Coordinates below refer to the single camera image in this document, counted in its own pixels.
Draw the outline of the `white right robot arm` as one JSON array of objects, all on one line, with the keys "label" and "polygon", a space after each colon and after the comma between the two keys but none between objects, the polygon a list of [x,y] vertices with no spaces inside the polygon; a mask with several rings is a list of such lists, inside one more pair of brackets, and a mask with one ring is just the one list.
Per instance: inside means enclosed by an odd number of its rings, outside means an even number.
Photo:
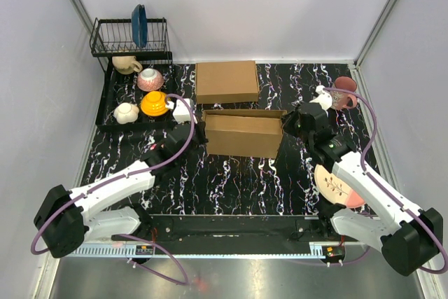
[{"label": "white right robot arm", "polygon": [[334,131],[319,103],[302,103],[281,122],[283,131],[300,139],[315,163],[351,187],[376,214],[369,218],[341,204],[332,206],[317,225],[322,238],[354,238],[379,251],[403,276],[424,269],[437,255],[447,257],[442,215],[409,201],[378,175],[352,140]]}]

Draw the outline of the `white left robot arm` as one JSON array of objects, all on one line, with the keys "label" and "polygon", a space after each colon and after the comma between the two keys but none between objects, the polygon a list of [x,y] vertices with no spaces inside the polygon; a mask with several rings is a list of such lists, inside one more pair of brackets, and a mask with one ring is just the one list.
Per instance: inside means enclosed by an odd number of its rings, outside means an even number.
[{"label": "white left robot arm", "polygon": [[40,239],[46,245],[44,252],[62,258],[96,239],[121,234],[147,238],[151,223],[135,206],[113,211],[109,207],[167,181],[189,152],[207,142],[205,127],[203,121],[178,124],[130,166],[71,190],[63,185],[51,188],[34,217],[38,233],[31,252],[40,254],[36,248]]}]

